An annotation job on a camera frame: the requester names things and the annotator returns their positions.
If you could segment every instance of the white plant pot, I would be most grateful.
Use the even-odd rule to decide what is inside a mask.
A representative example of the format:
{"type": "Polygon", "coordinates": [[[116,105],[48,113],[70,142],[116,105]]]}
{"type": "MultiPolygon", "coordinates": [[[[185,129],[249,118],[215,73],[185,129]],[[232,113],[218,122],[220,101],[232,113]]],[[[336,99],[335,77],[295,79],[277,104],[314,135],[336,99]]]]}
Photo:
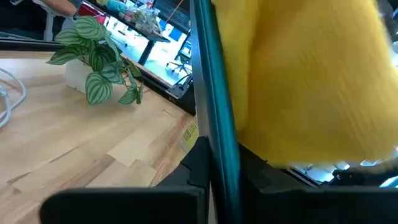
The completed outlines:
{"type": "Polygon", "coordinates": [[[86,94],[86,79],[88,74],[93,72],[90,66],[83,64],[78,59],[67,62],[67,71],[64,74],[66,84],[86,94]]]}

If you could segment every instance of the white cable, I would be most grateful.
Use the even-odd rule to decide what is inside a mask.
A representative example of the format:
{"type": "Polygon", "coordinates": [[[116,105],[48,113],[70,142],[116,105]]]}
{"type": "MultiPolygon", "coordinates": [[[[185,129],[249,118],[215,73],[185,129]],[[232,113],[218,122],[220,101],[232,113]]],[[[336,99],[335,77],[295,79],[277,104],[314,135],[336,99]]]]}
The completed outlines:
{"type": "Polygon", "coordinates": [[[19,79],[17,79],[13,74],[9,73],[7,70],[0,68],[0,71],[4,72],[5,74],[9,75],[11,78],[15,79],[15,81],[18,82],[19,86],[22,89],[21,97],[13,105],[11,105],[7,91],[0,86],[0,96],[5,97],[5,99],[6,99],[6,110],[0,114],[0,121],[2,120],[0,122],[0,128],[1,128],[9,121],[9,119],[11,117],[11,110],[14,109],[22,100],[25,99],[26,88],[25,88],[24,84],[19,79]]]}

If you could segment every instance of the light wood surface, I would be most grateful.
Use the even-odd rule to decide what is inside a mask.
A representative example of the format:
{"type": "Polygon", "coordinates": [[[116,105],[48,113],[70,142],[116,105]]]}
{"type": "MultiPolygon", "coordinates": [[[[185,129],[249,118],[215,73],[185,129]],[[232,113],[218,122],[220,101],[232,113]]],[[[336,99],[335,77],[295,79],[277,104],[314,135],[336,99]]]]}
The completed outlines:
{"type": "MultiPolygon", "coordinates": [[[[64,84],[65,66],[45,64],[50,56],[0,52],[0,67],[27,87],[0,129],[0,223],[38,223],[40,203],[62,189],[156,185],[186,155],[189,114],[146,87],[141,105],[120,105],[125,89],[114,86],[111,99],[89,106],[64,84]]],[[[2,73],[0,85],[19,96],[2,73]]]]}

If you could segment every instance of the potted plant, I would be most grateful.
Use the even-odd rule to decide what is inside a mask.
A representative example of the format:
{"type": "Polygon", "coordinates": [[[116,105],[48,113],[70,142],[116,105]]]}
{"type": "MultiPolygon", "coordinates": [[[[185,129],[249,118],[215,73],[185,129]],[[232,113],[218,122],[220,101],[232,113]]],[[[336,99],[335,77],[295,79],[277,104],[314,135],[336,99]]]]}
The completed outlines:
{"type": "Polygon", "coordinates": [[[141,104],[144,86],[141,84],[138,87],[134,79],[141,73],[129,59],[121,56],[110,36],[105,26],[93,17],[80,17],[74,27],[61,31],[55,37],[65,48],[55,52],[47,63],[63,65],[68,62],[65,73],[67,85],[85,93],[91,105],[111,96],[112,83],[127,88],[120,103],[136,101],[141,104]]]}

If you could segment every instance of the yellow fabric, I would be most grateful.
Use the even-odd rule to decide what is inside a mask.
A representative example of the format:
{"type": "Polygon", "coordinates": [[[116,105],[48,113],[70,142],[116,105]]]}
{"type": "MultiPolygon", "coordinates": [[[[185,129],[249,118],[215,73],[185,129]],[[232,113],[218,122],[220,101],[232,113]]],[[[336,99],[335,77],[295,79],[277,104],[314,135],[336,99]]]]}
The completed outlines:
{"type": "Polygon", "coordinates": [[[398,79],[372,0],[213,0],[238,141],[274,164],[380,159],[398,79]]]}

